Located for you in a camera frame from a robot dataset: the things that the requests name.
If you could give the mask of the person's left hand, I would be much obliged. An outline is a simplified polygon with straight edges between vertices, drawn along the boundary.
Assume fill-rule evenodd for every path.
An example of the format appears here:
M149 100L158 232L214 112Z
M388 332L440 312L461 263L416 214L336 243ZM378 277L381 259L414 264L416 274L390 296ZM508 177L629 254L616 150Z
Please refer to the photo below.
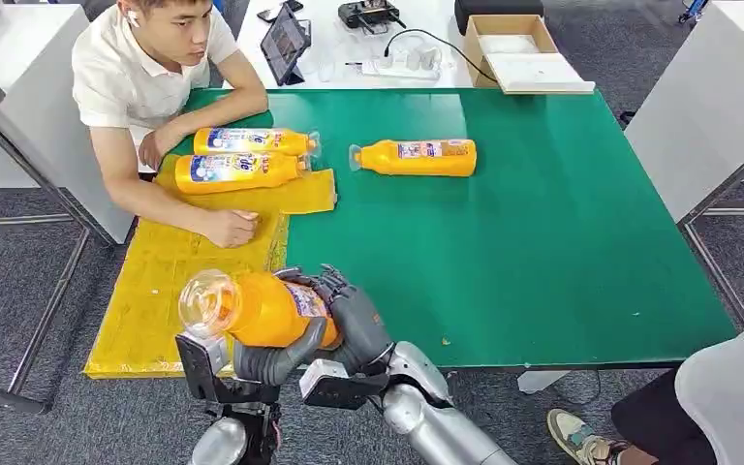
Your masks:
M145 167L157 171L164 156L180 144L184 138L185 134L173 128L171 124L149 132L139 144L139 161Z

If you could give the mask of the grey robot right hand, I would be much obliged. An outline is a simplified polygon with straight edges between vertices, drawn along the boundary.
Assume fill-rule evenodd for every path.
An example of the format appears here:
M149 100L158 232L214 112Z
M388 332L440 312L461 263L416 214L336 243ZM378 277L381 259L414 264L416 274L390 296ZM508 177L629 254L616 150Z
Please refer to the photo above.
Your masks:
M304 361L328 359L341 363L354 375L383 357L393 346L383 320L367 293L352 284L337 268L324 264L318 275L306 275L298 266L284 268L275 276L289 283L303 285L326 304L342 342L334 350L318 349Z

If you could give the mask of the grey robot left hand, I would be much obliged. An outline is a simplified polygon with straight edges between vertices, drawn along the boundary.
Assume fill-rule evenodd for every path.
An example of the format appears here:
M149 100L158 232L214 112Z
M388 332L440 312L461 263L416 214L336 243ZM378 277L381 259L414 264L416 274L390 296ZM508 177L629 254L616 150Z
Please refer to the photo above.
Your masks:
M302 363L311 361L326 334L324 317L311 319L303 334L286 348L253 347L234 339L232 366L240 380L278 387Z

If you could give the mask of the person's right hand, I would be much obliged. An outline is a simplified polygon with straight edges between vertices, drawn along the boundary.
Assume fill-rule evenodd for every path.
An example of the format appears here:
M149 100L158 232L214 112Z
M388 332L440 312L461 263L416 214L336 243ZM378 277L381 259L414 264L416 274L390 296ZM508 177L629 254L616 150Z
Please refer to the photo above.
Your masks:
M253 211L209 210L203 215L200 234L218 247L239 247L254 238L259 220L259 214Z

